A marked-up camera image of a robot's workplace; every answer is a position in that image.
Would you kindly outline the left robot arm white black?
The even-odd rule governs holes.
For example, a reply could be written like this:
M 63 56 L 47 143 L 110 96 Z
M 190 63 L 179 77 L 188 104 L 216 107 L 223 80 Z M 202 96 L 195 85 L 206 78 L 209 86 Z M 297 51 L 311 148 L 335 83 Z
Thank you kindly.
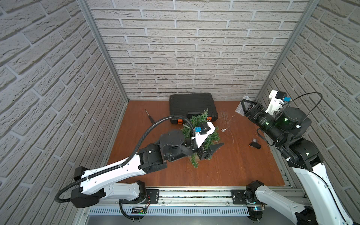
M 171 130 L 162 134 L 157 142 L 140 148 L 142 142 L 154 128 L 171 119 L 182 120 L 189 127 L 189 135 L 184 135 L 181 130 Z M 74 174 L 75 181 L 70 185 L 72 191 L 69 200 L 77 208 L 94 206 L 101 199 L 112 197 L 128 201 L 142 201 L 147 197 L 144 182 L 122 184 L 118 189 L 113 185 L 131 177 L 163 170 L 167 167 L 168 162 L 194 154 L 200 160 L 211 158 L 223 146 L 222 143 L 209 146 L 205 144 L 208 137 L 215 131 L 216 128 L 210 121 L 194 126 L 186 116 L 169 115 L 164 117 L 154 122 L 145 131 L 128 158 L 97 169 L 78 167 Z

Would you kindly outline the small green christmas tree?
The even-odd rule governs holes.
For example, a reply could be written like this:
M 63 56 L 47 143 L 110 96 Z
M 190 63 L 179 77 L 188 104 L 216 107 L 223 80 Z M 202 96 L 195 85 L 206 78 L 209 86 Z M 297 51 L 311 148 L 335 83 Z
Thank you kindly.
M 196 151 L 189 156 L 189 160 L 194 168 L 198 168 L 199 161 L 212 159 L 212 155 L 220 145 L 220 137 L 218 128 L 212 124 L 208 108 L 202 113 L 191 115 L 190 122 L 194 126 L 194 130 L 185 124 L 181 131 L 186 138 L 195 135 L 193 140 L 196 144 Z

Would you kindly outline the small black battery cover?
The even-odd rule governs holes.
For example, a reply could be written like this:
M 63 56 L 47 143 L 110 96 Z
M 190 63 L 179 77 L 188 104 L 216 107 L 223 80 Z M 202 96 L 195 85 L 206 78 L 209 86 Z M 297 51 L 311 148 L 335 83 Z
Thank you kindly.
M 261 149 L 261 144 L 258 143 L 257 139 L 253 139 L 252 142 L 249 144 L 249 147 L 251 148 L 256 148 L 256 149 Z

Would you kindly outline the black handled screwdriver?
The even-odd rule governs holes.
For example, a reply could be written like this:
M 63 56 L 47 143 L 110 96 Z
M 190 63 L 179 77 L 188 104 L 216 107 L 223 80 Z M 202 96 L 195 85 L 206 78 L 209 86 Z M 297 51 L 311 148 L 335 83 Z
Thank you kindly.
M 154 124 L 155 123 L 155 121 L 154 121 L 154 119 L 152 118 L 152 116 L 148 113 L 148 111 L 145 109 L 145 112 L 146 112 L 146 114 L 147 114 L 147 116 L 148 116 L 148 118 L 149 118 L 149 120 L 150 120 L 150 122 L 152 123 L 152 124 Z

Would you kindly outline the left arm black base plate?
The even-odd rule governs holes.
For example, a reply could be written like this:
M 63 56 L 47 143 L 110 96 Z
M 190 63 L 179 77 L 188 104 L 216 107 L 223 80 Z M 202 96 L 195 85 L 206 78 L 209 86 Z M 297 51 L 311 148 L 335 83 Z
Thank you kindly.
M 145 196 L 144 198 L 139 198 L 138 200 L 132 200 L 132 201 L 128 201 L 128 200 L 122 200 L 123 204 L 148 204 L 148 202 L 150 202 L 150 204 L 158 204 L 158 200 L 159 200 L 159 189 L 146 189 L 147 192 L 147 196 Z

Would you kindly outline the aluminium corner post right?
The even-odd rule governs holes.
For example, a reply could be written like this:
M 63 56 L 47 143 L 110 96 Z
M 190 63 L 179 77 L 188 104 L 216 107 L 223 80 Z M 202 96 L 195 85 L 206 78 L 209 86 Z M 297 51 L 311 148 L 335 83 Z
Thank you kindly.
M 289 39 L 287 40 L 284 48 L 280 52 L 279 57 L 277 58 L 275 64 L 273 65 L 272 69 L 270 70 L 270 72 L 269 72 L 267 78 L 265 79 L 260 91 L 258 92 L 258 94 L 257 94 L 257 96 L 255 98 L 255 101 L 259 101 L 260 98 L 262 97 L 262 95 L 264 94 L 267 86 L 269 85 L 269 83 L 271 82 L 273 77 L 275 76 L 275 73 L 278 70 L 278 68 L 280 67 L 283 60 L 286 58 L 286 56 L 288 55 L 288 53 L 292 49 L 292 47 L 293 47 L 294 43 L 296 42 L 298 36 L 300 35 L 303 28 L 307 24 L 308 20 L 312 16 L 312 14 L 315 11 L 316 7 L 318 6 L 319 2 L 320 2 L 319 0 L 310 0 L 308 2 L 303 14 L 301 15 L 301 17 L 300 17 L 299 21 L 297 22 L 296 26 L 294 27 L 294 30 L 292 31 L 292 33 L 291 33 Z

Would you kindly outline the aluminium corner post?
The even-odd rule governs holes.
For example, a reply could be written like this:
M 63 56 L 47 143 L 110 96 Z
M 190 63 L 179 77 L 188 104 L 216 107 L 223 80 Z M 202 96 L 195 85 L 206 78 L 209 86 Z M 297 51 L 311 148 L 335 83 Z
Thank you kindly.
M 100 33 L 100 29 L 96 23 L 96 19 L 94 18 L 92 11 L 90 9 L 90 6 L 87 1 L 85 0 L 79 0 L 78 1 L 79 7 L 84 15 L 84 18 L 86 19 L 90 30 L 93 33 L 94 39 L 96 40 L 98 47 L 105 59 L 105 63 L 109 67 L 110 73 L 112 77 L 115 80 L 115 83 L 117 84 L 117 87 L 120 90 L 120 93 L 122 95 L 122 98 L 124 99 L 125 103 L 128 104 L 129 99 L 127 97 L 126 91 L 121 83 L 121 80 L 118 76 L 117 70 L 115 68 L 114 62 L 110 56 L 109 50 L 105 44 L 105 41 Z
M 257 96 L 255 98 L 255 101 L 259 101 L 260 98 L 262 97 L 262 95 L 264 94 L 267 86 L 269 85 L 269 83 L 271 82 L 273 77 L 275 76 L 275 73 L 278 70 L 278 68 L 280 67 L 283 60 L 286 58 L 286 56 L 288 55 L 288 53 L 292 49 L 292 47 L 293 47 L 294 43 L 296 42 L 298 36 L 300 35 L 303 28 L 307 24 L 308 20 L 312 16 L 312 14 L 315 11 L 316 7 L 318 6 L 319 2 L 320 2 L 319 0 L 310 0 L 308 2 L 303 14 L 301 15 L 301 17 L 300 17 L 299 21 L 297 22 L 296 26 L 294 27 L 294 30 L 292 31 L 292 33 L 291 33 L 289 39 L 287 40 L 284 48 L 280 52 L 279 57 L 277 58 L 275 64 L 273 65 L 272 69 L 270 70 L 270 72 L 269 72 L 267 78 L 265 79 L 260 91 L 258 92 L 258 94 L 257 94 Z

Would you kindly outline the aluminium corner post left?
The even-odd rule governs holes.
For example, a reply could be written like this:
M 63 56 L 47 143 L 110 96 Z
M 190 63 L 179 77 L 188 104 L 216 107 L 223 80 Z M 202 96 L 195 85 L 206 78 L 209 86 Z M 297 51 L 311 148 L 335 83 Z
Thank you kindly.
M 126 91 L 121 83 L 121 80 L 118 76 L 117 70 L 115 68 L 114 62 L 110 56 L 109 50 L 105 44 L 105 41 L 100 33 L 100 29 L 96 23 L 96 19 L 94 18 L 92 11 L 90 9 L 90 6 L 87 1 L 85 0 L 79 0 L 78 1 L 79 7 L 84 15 L 84 18 L 86 19 L 90 30 L 93 33 L 94 39 L 96 40 L 98 47 L 105 59 L 105 63 L 109 67 L 110 73 L 112 77 L 115 80 L 115 83 L 117 84 L 117 87 L 120 90 L 120 93 L 122 95 L 122 98 L 124 99 L 125 103 L 128 104 L 129 99 L 127 97 Z

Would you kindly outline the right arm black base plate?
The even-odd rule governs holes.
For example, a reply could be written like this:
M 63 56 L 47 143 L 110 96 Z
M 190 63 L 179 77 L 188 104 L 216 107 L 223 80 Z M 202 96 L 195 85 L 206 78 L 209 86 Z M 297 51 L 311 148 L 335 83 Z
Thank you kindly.
M 231 191 L 232 202 L 234 205 L 249 204 L 248 194 L 249 192 L 245 189 L 232 189 Z

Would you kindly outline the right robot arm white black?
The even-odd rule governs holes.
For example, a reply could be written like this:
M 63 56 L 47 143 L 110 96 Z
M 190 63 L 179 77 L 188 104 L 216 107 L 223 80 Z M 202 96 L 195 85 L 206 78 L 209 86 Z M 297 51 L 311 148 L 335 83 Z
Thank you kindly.
M 322 154 L 302 137 L 311 123 L 306 114 L 289 107 L 275 119 L 260 103 L 243 99 L 241 105 L 244 115 L 272 139 L 271 145 L 292 168 L 311 205 L 295 203 L 260 181 L 246 186 L 243 199 L 248 204 L 264 203 L 295 225 L 353 225 L 330 182 Z

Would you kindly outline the clear plastic battery box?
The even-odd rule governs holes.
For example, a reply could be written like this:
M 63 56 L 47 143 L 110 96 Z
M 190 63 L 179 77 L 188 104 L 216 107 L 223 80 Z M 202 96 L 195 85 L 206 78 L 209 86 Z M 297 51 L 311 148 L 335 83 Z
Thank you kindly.
M 248 110 L 250 108 L 250 103 L 248 102 L 240 102 L 239 105 L 237 106 L 235 112 L 238 113 L 239 115 L 244 116 L 245 112 L 244 110 Z

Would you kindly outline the black tool case orange latches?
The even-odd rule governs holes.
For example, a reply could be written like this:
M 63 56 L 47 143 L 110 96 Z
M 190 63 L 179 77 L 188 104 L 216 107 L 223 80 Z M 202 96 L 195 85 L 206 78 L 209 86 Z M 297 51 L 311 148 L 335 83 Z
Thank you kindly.
M 218 119 L 218 112 L 215 107 L 211 93 L 188 93 L 173 94 L 169 97 L 170 115 L 182 115 L 191 119 L 208 110 L 207 118 L 210 122 Z

